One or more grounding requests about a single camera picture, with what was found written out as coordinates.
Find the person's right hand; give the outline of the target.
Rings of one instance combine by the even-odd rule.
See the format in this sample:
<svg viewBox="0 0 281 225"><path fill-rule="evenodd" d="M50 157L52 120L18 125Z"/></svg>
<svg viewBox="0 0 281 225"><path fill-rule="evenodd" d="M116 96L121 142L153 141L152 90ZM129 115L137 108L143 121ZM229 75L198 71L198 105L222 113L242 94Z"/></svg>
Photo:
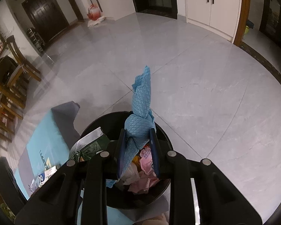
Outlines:
<svg viewBox="0 0 281 225"><path fill-rule="evenodd" d="M140 221L136 224L140 224L140 225L168 225L168 222L166 220L166 217L165 217L164 213L162 213L161 215L158 215L156 217L152 217L152 218L144 220L144 221Z"/></svg>

